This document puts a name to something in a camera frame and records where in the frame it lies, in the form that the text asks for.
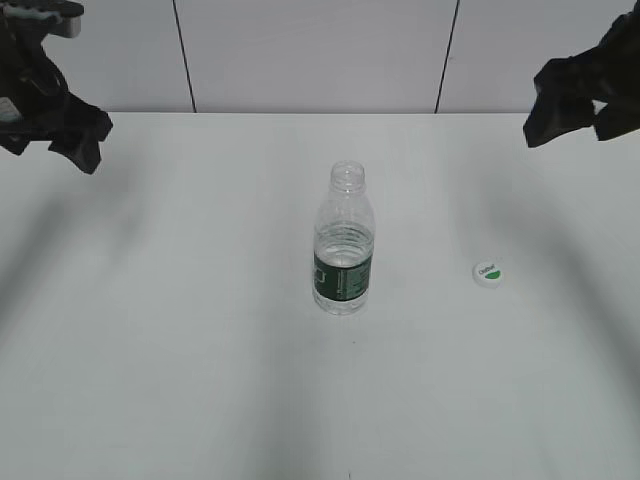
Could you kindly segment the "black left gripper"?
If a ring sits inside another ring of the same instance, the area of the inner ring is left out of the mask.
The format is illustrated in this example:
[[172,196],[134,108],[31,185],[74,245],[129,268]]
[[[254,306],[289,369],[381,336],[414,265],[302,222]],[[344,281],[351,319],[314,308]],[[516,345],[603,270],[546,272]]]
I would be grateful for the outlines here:
[[22,96],[13,101],[21,118],[1,124],[1,146],[20,155],[32,142],[47,142],[48,149],[92,175],[101,163],[100,143],[111,132],[111,118],[70,92],[57,67],[45,74],[53,90],[44,94],[36,78],[20,84]]

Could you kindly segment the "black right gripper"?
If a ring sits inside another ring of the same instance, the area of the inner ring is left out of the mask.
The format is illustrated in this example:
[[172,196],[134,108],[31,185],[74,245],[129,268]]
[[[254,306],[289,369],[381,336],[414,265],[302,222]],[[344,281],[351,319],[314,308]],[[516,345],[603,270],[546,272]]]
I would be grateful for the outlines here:
[[549,60],[534,85],[536,100],[523,125],[529,148],[592,125],[601,142],[637,131],[639,11],[619,15],[596,46]]

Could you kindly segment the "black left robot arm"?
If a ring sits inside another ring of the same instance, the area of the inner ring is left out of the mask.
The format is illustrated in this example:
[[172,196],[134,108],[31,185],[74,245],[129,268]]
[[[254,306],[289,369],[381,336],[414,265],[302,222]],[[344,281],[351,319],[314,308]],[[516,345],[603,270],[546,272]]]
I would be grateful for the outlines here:
[[19,156],[31,143],[47,142],[92,175],[113,123],[70,91],[43,47],[49,35],[77,37],[84,13],[76,1],[1,3],[1,147]]

